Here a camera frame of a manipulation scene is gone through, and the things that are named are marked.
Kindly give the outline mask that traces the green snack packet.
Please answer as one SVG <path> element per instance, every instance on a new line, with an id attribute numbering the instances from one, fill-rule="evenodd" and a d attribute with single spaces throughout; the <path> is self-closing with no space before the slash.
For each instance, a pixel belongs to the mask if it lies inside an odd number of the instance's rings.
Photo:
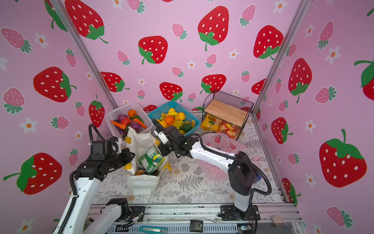
<path id="1" fill-rule="evenodd" d="M 164 160 L 165 157 L 158 152 L 155 146 L 153 146 L 146 154 L 140 157 L 138 162 L 144 167 L 147 174 L 151 175 L 159 168 Z"/>

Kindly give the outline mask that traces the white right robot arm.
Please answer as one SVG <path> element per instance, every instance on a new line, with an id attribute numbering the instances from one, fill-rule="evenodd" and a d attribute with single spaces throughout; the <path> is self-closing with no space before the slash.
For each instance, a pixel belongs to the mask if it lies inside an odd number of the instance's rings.
<path id="1" fill-rule="evenodd" d="M 231 188 L 235 191 L 234 207 L 245 212 L 253 204 L 255 193 L 269 196 L 272 186 L 265 173 L 242 151 L 237 154 L 227 153 L 203 142 L 200 134 L 181 134 L 176 127 L 164 128 L 154 122 L 155 135 L 161 140 L 158 146 L 161 154 L 167 156 L 174 152 L 177 157 L 205 161 L 225 171 L 229 177 Z"/>

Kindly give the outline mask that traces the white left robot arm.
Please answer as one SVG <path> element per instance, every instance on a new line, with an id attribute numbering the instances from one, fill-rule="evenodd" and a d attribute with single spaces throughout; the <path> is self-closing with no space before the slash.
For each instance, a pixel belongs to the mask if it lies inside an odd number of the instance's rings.
<path id="1" fill-rule="evenodd" d="M 135 158 L 135 153 L 121 149 L 115 139 L 93 141 L 90 147 L 89 157 L 69 176 L 72 195 L 55 234 L 104 234 L 116 221 L 131 217 L 127 199 L 111 199 L 99 217 L 84 228 L 93 197 L 105 177 Z"/>

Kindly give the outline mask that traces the orange black snack packet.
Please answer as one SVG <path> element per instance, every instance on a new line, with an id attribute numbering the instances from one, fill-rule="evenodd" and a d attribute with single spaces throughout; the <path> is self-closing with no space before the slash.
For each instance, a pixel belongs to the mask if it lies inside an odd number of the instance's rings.
<path id="1" fill-rule="evenodd" d="M 147 170 L 144 168 L 142 164 L 138 165 L 137 171 L 135 172 L 135 176 L 141 176 L 141 175 L 146 175 Z"/>

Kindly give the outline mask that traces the green toy lime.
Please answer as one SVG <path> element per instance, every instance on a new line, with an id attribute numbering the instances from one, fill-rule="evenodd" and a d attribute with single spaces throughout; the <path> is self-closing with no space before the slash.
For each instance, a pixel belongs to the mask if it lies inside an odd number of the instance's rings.
<path id="1" fill-rule="evenodd" d="M 192 129 L 192 125 L 190 123 L 184 123 L 183 126 L 182 126 L 182 130 L 185 132 L 185 133 L 188 133 L 190 130 Z"/>

